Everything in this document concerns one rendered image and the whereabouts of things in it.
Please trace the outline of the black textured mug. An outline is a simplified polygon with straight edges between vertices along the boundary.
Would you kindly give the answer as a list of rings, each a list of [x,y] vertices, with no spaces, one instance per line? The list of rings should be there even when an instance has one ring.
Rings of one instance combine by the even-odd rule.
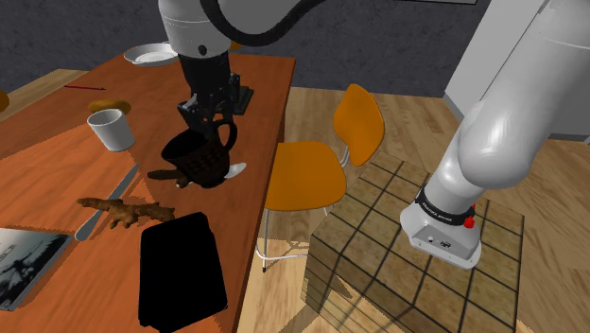
[[[177,187],[190,183],[212,188],[224,182],[230,170],[229,151],[237,139],[237,126],[226,119],[212,124],[210,136],[186,130],[172,138],[161,156],[176,167]]]

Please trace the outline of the brown wooden table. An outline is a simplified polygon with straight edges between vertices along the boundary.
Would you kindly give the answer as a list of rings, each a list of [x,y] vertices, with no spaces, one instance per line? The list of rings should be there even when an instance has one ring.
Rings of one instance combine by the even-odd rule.
[[[177,104],[189,89],[177,63],[139,67],[115,57],[0,122],[0,227],[73,234],[92,212],[77,199],[107,197],[135,165],[129,202],[158,202],[177,215],[199,211],[215,235],[228,306],[180,333],[236,333],[254,246],[263,215],[276,146],[284,138],[285,108],[295,61],[234,53],[232,70],[254,90],[248,110],[236,119],[233,162],[246,169],[218,187],[148,178],[165,168],[161,151],[185,128]],[[88,105],[121,99],[135,143],[109,151],[87,124]],[[0,333],[155,333],[138,321],[140,239],[148,223],[110,228],[73,242],[20,306],[0,311]]]

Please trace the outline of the white cup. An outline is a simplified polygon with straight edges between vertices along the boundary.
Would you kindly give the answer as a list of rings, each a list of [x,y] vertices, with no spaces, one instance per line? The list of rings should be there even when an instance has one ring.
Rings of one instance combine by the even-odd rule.
[[[87,124],[109,151],[123,151],[135,143],[127,118],[119,109],[93,113],[87,118]]]

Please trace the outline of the large brown ginger root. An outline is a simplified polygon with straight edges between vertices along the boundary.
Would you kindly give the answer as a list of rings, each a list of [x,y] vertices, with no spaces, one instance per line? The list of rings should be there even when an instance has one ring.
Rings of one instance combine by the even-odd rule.
[[[122,222],[125,228],[129,228],[140,217],[150,217],[160,222],[167,222],[175,219],[174,211],[174,208],[162,207],[158,202],[126,204],[122,201],[105,212],[108,212],[113,218],[110,224],[110,228],[112,229],[119,222]]]

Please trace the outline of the tiled brown robot stand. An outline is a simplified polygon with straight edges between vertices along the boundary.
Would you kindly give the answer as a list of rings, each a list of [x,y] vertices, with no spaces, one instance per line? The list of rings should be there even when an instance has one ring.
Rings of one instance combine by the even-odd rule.
[[[301,297],[338,333],[516,333],[523,216],[480,198],[475,267],[430,256],[398,222],[429,176],[380,152],[312,234]]]

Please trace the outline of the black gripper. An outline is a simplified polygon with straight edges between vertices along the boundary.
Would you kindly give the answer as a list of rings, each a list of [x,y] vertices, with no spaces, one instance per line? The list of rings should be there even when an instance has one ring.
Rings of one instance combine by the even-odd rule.
[[[254,90],[241,84],[241,76],[231,73],[229,52],[212,58],[192,58],[179,55],[191,96],[180,102],[177,109],[191,131],[206,139],[214,135],[211,110],[224,119],[244,115]]]

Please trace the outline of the silver table knife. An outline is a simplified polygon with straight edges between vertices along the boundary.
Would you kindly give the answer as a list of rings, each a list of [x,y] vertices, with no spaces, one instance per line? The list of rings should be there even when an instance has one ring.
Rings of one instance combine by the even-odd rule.
[[[113,190],[111,195],[107,199],[98,198],[81,198],[77,199],[77,203],[83,207],[94,208],[95,212],[90,216],[75,232],[75,239],[77,241],[83,241],[93,232],[99,218],[104,211],[108,211],[110,208],[122,201],[119,197],[130,185],[130,182],[135,177],[139,170],[139,165],[135,164],[132,169],[126,174],[126,176],[119,182],[116,188]]]

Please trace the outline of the orange chair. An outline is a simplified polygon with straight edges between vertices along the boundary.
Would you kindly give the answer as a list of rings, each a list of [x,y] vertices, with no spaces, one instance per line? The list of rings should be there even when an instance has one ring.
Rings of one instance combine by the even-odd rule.
[[[333,116],[333,130],[346,145],[342,158],[321,142],[277,145],[264,205],[264,235],[270,212],[326,209],[346,193],[344,168],[364,165],[385,136],[385,121],[373,96],[350,84]]]

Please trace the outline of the white plate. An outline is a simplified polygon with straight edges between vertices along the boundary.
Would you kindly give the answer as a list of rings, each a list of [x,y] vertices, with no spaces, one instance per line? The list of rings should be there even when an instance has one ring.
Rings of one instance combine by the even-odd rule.
[[[124,59],[141,67],[159,67],[177,61],[178,53],[169,43],[142,44],[127,50]]]

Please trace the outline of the grey photo book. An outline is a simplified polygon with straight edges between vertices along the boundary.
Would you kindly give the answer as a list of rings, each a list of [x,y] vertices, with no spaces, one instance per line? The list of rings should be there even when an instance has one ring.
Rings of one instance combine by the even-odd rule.
[[[0,310],[15,310],[72,240],[65,234],[0,228]]]

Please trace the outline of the brown bread roll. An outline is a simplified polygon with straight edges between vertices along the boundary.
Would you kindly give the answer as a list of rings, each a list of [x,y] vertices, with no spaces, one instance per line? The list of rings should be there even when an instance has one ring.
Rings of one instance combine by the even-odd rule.
[[[100,99],[92,101],[87,109],[91,114],[108,109],[117,109],[123,114],[128,114],[131,110],[131,105],[127,101],[121,99]]]

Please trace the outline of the black box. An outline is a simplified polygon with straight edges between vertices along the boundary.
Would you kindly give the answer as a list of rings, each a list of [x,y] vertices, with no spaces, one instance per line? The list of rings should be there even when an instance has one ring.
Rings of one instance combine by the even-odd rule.
[[[159,333],[174,333],[227,308],[216,239],[205,214],[142,232],[139,282],[139,324]]]

